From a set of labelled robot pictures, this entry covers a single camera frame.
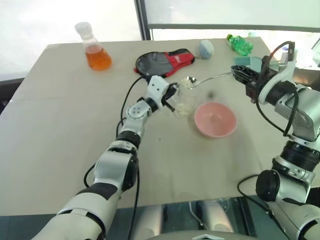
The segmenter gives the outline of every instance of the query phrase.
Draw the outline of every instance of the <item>green plastic bottle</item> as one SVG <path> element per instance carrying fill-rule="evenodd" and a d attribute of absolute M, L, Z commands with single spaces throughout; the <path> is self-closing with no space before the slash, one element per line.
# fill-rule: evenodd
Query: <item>green plastic bottle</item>
<path fill-rule="evenodd" d="M 229 41 L 230 46 L 241 56 L 248 56 L 254 48 L 252 43 L 247 42 L 240 36 L 232 36 L 229 34 L 226 36 L 226 39 Z"/>

